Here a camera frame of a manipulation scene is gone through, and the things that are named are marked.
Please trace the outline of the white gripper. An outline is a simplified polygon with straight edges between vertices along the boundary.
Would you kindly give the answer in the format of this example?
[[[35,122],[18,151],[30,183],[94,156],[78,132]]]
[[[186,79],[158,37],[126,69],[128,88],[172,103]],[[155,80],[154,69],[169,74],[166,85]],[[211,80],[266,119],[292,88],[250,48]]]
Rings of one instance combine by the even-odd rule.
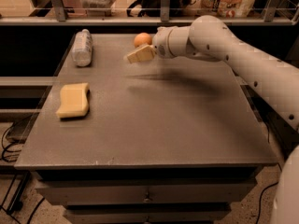
[[[153,46],[143,44],[129,52],[124,58],[129,63],[139,63],[151,61],[156,53],[165,59],[185,56],[188,52],[189,31],[189,26],[159,27],[152,39]]]

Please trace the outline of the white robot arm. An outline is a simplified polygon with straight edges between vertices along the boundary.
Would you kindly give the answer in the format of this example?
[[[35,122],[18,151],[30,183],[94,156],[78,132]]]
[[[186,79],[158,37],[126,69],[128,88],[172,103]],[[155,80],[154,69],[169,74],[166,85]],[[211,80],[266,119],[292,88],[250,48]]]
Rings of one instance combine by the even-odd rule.
[[[147,62],[155,57],[220,60],[299,132],[299,69],[240,40],[217,17],[205,15],[189,26],[160,27],[152,38],[135,47],[125,59]],[[286,160],[273,201],[270,224],[299,222],[299,147]]]

